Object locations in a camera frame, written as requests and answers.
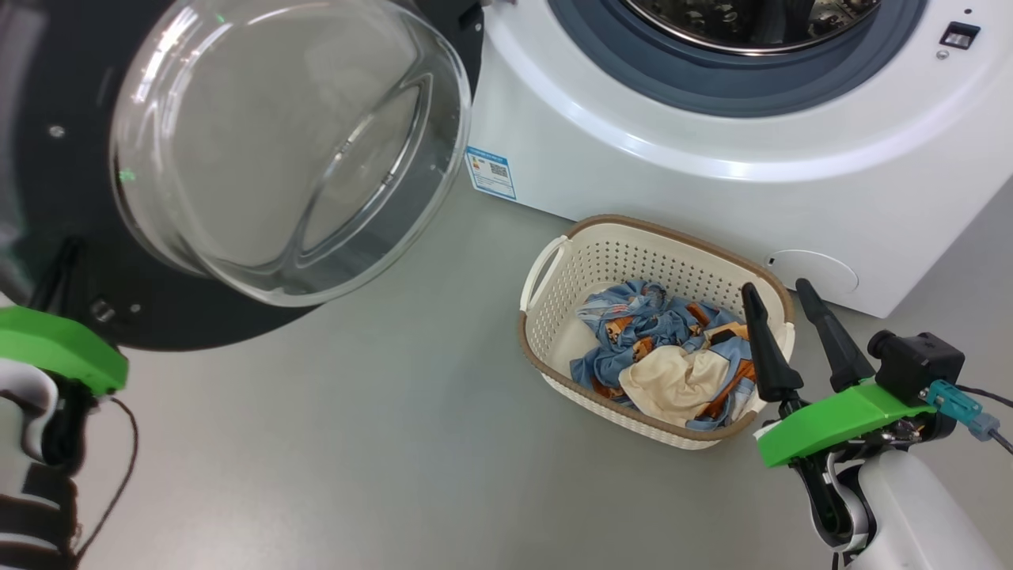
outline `washing machine door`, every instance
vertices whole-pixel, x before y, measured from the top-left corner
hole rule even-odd
[[[77,316],[184,350],[382,272],[460,163],[478,0],[0,0],[0,292],[76,237]]]
[[[453,47],[408,6],[178,2],[120,90],[121,211],[166,262],[268,305],[319,305],[433,218],[470,96]]]

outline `washing machine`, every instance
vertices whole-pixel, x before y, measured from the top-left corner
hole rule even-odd
[[[234,343],[395,262],[464,164],[885,316],[1013,171],[1010,22],[994,0],[0,0],[0,292],[32,307],[63,271],[59,313],[111,343]]]
[[[985,0],[495,2],[467,166],[482,191],[660,223],[886,317],[1013,173],[1011,18]]]

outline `cable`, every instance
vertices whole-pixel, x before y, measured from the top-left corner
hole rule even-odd
[[[1006,450],[1010,454],[1013,454],[1013,443],[1010,443],[1009,439],[1006,439],[1002,435],[999,435],[998,429],[989,430],[989,435],[992,436],[992,439],[995,439],[996,442],[1002,445],[1004,450]]]
[[[85,541],[81,549],[77,551],[76,555],[74,555],[74,568],[77,568],[78,565],[81,564],[81,559],[84,558],[84,553],[88,552],[88,547],[90,547],[91,543],[95,541],[95,537],[98,536],[98,533],[102,531],[102,526],[104,526],[105,521],[108,520],[109,514],[112,513],[112,508],[116,506],[118,502],[120,502],[120,497],[123,496],[124,489],[127,489],[127,484],[130,483],[130,478],[134,475],[134,467],[137,465],[137,451],[141,439],[140,430],[137,427],[137,418],[134,417],[134,412],[131,412],[130,408],[128,408],[127,405],[119,399],[110,398],[109,402],[123,409],[124,413],[127,414],[127,417],[130,418],[130,427],[134,432],[134,450],[131,452],[130,465],[127,467],[127,473],[124,475],[124,480],[120,483],[120,488],[116,489],[115,495],[112,495],[112,500],[109,501],[109,506],[105,507],[105,512],[102,513],[102,517],[98,519],[98,524],[95,525],[95,530],[91,532],[91,536],[88,537],[88,540]]]
[[[992,400],[995,400],[996,402],[998,402],[1000,404],[1005,404],[1006,406],[1009,406],[1010,408],[1013,408],[1013,400],[1010,400],[1008,398],[1003,398],[1001,396],[992,394],[991,392],[984,391],[984,390],[977,389],[977,388],[961,387],[961,386],[957,386],[956,388],[960,389],[962,392],[966,392],[967,394],[975,394],[975,395],[978,395],[978,396],[984,396],[985,398],[991,398]]]

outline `white plastic basket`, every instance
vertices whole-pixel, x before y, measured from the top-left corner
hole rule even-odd
[[[756,391],[731,425],[700,432],[656,420],[586,390],[569,362],[598,341],[575,314],[588,296],[630,278],[665,284],[669,295],[707,302],[743,317],[741,289],[756,284],[785,359],[795,343],[788,292],[765,268],[716,245],[621,216],[597,216],[552,240],[535,259],[521,294],[521,347],[553,389],[626,429],[684,450],[704,450],[743,431],[766,406]]]

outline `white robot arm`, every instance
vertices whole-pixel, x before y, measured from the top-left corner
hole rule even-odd
[[[887,451],[867,460],[858,484],[875,535],[849,570],[1004,570],[932,471],[915,456]]]

